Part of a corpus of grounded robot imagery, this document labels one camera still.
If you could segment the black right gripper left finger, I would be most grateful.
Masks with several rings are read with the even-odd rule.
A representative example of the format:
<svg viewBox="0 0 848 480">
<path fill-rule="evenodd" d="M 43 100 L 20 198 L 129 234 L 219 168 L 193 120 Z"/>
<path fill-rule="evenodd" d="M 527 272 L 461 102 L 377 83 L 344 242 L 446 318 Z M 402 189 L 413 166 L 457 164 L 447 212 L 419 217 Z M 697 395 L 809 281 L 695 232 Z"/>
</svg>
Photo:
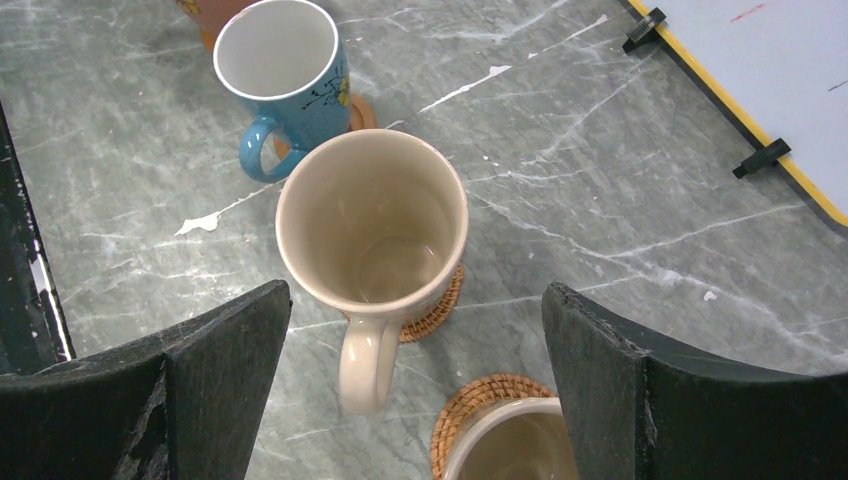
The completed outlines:
<svg viewBox="0 0 848 480">
<path fill-rule="evenodd" d="M 118 347 L 1 379 L 5 479 L 241 479 L 291 315 L 269 281 Z"/>
</svg>

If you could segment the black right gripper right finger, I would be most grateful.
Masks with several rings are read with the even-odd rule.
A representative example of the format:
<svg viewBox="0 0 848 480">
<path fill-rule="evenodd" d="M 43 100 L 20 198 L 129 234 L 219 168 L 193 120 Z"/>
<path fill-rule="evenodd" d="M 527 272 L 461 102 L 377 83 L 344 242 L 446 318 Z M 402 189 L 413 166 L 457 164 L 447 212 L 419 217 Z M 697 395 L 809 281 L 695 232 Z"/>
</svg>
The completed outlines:
<svg viewBox="0 0 848 480">
<path fill-rule="evenodd" d="M 685 344 L 555 282 L 542 322 L 583 479 L 843 479 L 847 376 Z"/>
</svg>

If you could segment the cream seahorse mug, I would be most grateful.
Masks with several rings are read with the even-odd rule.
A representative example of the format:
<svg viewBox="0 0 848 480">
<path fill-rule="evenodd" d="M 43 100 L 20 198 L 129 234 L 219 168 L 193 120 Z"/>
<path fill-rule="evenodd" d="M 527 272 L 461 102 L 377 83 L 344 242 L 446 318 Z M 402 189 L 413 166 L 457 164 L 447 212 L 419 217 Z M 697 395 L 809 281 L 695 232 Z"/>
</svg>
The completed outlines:
<svg viewBox="0 0 848 480">
<path fill-rule="evenodd" d="M 500 400 L 459 423 L 445 479 L 579 478 L 557 397 Z"/>
</svg>

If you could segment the woven rattan coaster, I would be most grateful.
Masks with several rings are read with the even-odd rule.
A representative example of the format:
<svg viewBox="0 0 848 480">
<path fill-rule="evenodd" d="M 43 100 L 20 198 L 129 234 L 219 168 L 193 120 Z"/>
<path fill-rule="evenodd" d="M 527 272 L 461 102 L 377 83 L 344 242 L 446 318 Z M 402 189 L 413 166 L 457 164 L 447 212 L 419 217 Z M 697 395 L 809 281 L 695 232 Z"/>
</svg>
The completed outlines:
<svg viewBox="0 0 848 480">
<path fill-rule="evenodd" d="M 436 331 L 453 311 L 461 293 L 464 281 L 464 266 L 458 263 L 446 288 L 440 296 L 427 304 L 427 311 L 421 315 L 406 315 L 403 325 L 398 332 L 401 344 L 420 341 Z M 391 300 L 413 290 L 414 281 L 407 275 L 390 273 L 385 279 L 378 278 L 376 282 L 368 281 L 360 296 L 365 302 L 375 300 Z"/>
<path fill-rule="evenodd" d="M 452 444 L 489 411 L 528 398 L 554 398 L 546 385 L 529 377 L 496 373 L 473 380 L 459 389 L 442 407 L 430 440 L 434 479 L 443 479 Z"/>
</svg>

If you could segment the cream coral pattern mug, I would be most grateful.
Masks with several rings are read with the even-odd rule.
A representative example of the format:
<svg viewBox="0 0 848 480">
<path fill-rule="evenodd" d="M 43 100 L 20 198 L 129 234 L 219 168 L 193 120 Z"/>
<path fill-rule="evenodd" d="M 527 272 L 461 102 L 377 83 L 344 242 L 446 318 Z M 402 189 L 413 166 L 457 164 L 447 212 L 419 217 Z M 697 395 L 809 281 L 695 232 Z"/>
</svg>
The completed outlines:
<svg viewBox="0 0 848 480">
<path fill-rule="evenodd" d="M 380 412 L 402 327 L 437 307 L 461 261 L 469 210 L 459 175 L 410 134 L 346 133 L 294 169 L 275 229 L 293 279 L 349 320 L 338 374 L 342 406 Z"/>
</svg>

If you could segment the light wooden coaster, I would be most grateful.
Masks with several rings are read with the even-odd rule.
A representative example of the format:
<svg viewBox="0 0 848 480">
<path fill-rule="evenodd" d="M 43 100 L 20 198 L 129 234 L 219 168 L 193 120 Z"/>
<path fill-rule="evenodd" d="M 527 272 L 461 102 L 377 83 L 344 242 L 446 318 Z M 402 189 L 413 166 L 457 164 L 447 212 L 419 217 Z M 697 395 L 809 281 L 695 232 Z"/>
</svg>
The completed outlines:
<svg viewBox="0 0 848 480">
<path fill-rule="evenodd" d="M 368 102 L 357 94 L 351 95 L 351 117 L 349 121 L 349 131 L 362 129 L 373 129 L 377 127 L 376 116 Z M 284 144 L 278 137 L 273 136 L 274 151 L 278 158 L 282 160 L 289 151 L 287 144 Z"/>
<path fill-rule="evenodd" d="M 215 48 L 215 43 L 218 34 L 216 32 L 206 31 L 204 29 L 199 29 L 198 32 L 201 39 L 201 43 L 209 53 L 212 53 Z"/>
</svg>

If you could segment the teal blue mug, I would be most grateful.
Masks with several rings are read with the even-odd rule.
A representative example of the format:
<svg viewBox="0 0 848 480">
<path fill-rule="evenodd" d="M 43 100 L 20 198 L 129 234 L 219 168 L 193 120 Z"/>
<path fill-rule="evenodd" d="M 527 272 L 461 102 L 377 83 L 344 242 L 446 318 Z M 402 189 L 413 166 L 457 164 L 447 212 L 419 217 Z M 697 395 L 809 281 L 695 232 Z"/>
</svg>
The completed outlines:
<svg viewBox="0 0 848 480">
<path fill-rule="evenodd" d="M 349 65 L 337 26 L 310 1 L 259 1 L 230 19 L 213 49 L 222 85 L 252 114 L 239 146 L 251 179 L 274 183 L 348 131 Z"/>
</svg>

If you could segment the orange floral mug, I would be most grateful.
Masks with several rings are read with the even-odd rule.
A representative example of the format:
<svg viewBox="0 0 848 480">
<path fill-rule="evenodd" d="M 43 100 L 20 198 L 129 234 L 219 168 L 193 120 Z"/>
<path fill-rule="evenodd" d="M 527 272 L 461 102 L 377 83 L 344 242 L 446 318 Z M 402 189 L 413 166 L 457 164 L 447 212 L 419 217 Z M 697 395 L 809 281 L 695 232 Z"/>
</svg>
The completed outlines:
<svg viewBox="0 0 848 480">
<path fill-rule="evenodd" d="M 176 5 L 208 34 L 217 35 L 240 11 L 258 0 L 176 0 Z"/>
</svg>

